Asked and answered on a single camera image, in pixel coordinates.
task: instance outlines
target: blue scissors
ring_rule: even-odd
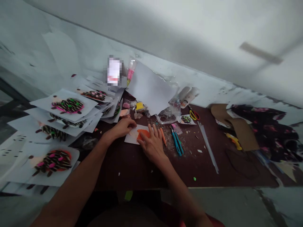
[[[171,129],[171,134],[173,135],[173,139],[174,139],[174,144],[177,150],[177,153],[179,156],[182,156],[184,154],[182,146],[181,146],[181,142],[177,136],[177,133],[174,131],[174,129],[172,128],[172,126],[170,126]]]

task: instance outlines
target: yellow scissors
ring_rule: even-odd
[[[200,116],[199,116],[199,114],[196,112],[196,111],[194,111],[191,107],[190,107],[190,105],[188,105],[188,107],[189,107],[189,115],[190,115],[190,117],[193,119],[193,120],[200,120]]]

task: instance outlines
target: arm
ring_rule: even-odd
[[[177,209],[181,213],[186,226],[211,227],[212,224],[207,215],[195,203],[188,188],[178,176],[168,157],[165,155],[160,130],[156,129],[155,124],[153,124],[154,130],[152,130],[150,124],[148,124],[148,128],[151,137],[148,138],[144,134],[141,134],[144,141],[138,140],[138,143],[143,148],[149,160],[153,162],[165,176],[176,199]]]
[[[130,132],[137,124],[132,119],[120,120],[103,134],[95,148],[69,175],[51,201],[32,223],[36,226],[74,226],[95,188],[103,159],[112,142]]]

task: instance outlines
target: person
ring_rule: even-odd
[[[78,217],[92,194],[108,147],[115,139],[127,135],[137,124],[132,119],[120,120],[103,134],[95,148],[69,175],[51,201],[43,207],[31,227],[75,226]],[[163,151],[162,134],[155,124],[148,124],[150,138],[141,134],[139,140],[144,153],[166,178],[176,200],[176,208],[187,227],[212,226],[206,213],[195,203],[188,188],[182,182]],[[105,211],[88,226],[166,226],[151,210],[144,207],[117,207]]]

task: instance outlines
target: bottle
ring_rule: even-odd
[[[180,99],[180,101],[182,101],[185,98],[185,96],[189,92],[189,90],[190,90],[190,87],[184,87],[182,89],[182,91],[180,91],[180,93],[179,93],[179,99]]]
[[[183,100],[181,100],[181,108],[184,109],[187,107],[187,105],[194,100],[195,97],[200,95],[200,89],[197,87],[193,87],[184,97]]]

